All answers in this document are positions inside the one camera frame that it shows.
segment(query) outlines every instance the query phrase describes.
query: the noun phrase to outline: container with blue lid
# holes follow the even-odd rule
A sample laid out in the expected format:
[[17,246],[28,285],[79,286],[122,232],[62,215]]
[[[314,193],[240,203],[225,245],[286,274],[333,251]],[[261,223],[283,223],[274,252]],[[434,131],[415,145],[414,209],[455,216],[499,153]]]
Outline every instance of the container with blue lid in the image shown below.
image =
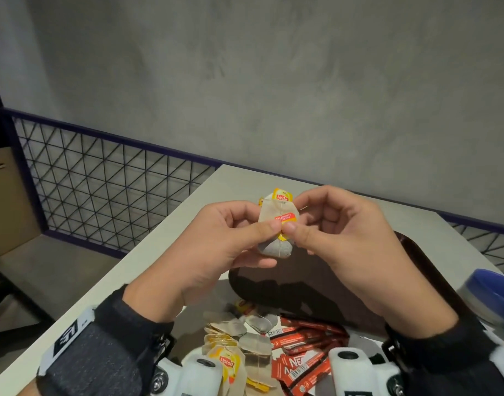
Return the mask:
[[504,332],[504,275],[477,269],[458,291],[470,309]]

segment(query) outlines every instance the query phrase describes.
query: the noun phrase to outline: table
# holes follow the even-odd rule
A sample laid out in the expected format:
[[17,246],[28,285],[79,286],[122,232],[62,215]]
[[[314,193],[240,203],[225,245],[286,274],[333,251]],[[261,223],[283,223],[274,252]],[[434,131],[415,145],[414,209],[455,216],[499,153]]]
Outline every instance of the table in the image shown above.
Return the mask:
[[[0,375],[0,396],[14,396],[30,382],[36,374],[42,354],[59,334],[87,306],[99,304],[112,291],[130,282],[150,266],[203,206],[236,199],[255,203],[276,187],[297,195],[315,185],[248,169],[221,166]],[[475,269],[484,268],[499,272],[437,213],[373,200],[380,205],[393,229],[415,241],[454,289],[459,288]],[[227,279],[228,273],[221,276],[220,284],[203,304],[223,303],[225,298],[233,297],[234,293]],[[187,331],[188,327],[202,325],[202,309],[202,306],[184,308],[176,320],[176,330],[182,333]]]

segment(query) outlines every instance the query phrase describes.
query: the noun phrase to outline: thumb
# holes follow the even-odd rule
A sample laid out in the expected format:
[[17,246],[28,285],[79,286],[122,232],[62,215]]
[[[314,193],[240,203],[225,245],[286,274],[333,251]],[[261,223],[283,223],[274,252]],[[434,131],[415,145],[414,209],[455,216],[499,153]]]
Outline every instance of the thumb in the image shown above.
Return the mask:
[[324,260],[332,255],[334,235],[295,222],[286,222],[283,225],[283,233],[293,239],[297,246],[318,254]]
[[251,225],[234,229],[234,240],[240,250],[249,249],[258,243],[272,239],[282,231],[282,223],[277,219],[255,222]]

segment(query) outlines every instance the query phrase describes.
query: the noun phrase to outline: hand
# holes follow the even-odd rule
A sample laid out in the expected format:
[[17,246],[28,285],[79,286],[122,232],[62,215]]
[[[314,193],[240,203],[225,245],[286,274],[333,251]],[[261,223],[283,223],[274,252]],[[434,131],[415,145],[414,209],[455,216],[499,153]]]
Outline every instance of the hand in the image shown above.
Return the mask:
[[209,204],[173,244],[124,291],[124,301],[153,321],[171,321],[183,306],[208,292],[230,268],[274,267],[254,251],[281,232],[281,222],[257,222],[260,207],[248,201]]
[[409,259],[379,206],[333,186],[304,192],[294,204],[306,209],[283,233],[325,260],[396,331],[424,338],[455,325],[456,313]]

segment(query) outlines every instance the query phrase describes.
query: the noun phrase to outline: fingernail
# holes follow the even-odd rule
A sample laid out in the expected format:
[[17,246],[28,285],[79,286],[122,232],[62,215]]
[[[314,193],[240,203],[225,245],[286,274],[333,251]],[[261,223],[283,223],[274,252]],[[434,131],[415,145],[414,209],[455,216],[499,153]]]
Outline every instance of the fingernail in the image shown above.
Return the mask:
[[282,232],[292,233],[296,230],[296,224],[294,222],[285,222],[282,226]]
[[274,231],[279,231],[281,229],[281,222],[277,219],[271,219],[269,224]]

